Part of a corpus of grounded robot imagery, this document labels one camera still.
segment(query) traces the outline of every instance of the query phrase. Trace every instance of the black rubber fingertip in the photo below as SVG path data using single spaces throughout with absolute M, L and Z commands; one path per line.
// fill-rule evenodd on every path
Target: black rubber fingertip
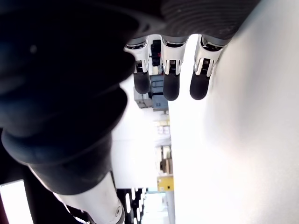
M 150 91 L 149 72 L 134 74 L 135 89 L 140 94 L 146 94 Z
M 190 84 L 190 95 L 195 100 L 203 99 L 209 88 L 210 77 L 204 74 L 197 76 L 193 71 L 192 80 Z
M 169 100 L 173 101 L 178 98 L 179 95 L 179 75 L 170 73 L 166 75 L 164 73 L 164 87 L 163 95 Z

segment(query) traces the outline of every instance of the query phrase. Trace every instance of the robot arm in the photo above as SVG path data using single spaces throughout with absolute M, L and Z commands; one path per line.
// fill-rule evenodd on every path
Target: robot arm
M 5 149 L 78 221 L 123 223 L 110 175 L 111 131 L 127 104 L 119 83 L 133 73 L 136 90 L 150 86 L 148 41 L 140 37 L 162 36 L 164 94 L 175 100 L 187 38 L 206 36 L 190 89 L 200 99 L 222 47 L 257 3 L 0 0 Z

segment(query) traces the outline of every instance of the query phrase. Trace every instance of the robotic finger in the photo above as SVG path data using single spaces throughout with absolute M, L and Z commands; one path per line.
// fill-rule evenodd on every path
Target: robotic finger
M 163 94 L 169 101 L 175 100 L 179 95 L 180 72 L 188 38 L 188 36 L 162 36 L 161 50 L 164 70 Z
M 208 91 L 213 68 L 228 41 L 199 35 L 194 58 L 194 71 L 190 84 L 190 95 L 195 100 L 203 99 Z
M 135 57 L 134 85 L 140 94 L 146 94 L 150 90 L 148 40 L 148 36 L 132 39 L 124 49 Z

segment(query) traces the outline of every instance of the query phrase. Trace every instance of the white wall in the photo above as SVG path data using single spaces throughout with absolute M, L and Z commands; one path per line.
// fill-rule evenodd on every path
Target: white wall
M 187 44 L 170 103 L 176 224 L 299 223 L 298 13 L 299 1 L 263 0 L 202 101 L 189 95 Z
M 155 187 L 154 120 L 163 112 L 140 109 L 134 101 L 133 76 L 121 83 L 128 96 L 128 105 L 120 123 L 113 131 L 112 166 L 117 188 Z

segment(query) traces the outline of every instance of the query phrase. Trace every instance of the yellow object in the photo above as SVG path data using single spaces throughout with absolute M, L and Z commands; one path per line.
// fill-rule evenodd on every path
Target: yellow object
M 157 177 L 158 191 L 174 191 L 173 176 Z

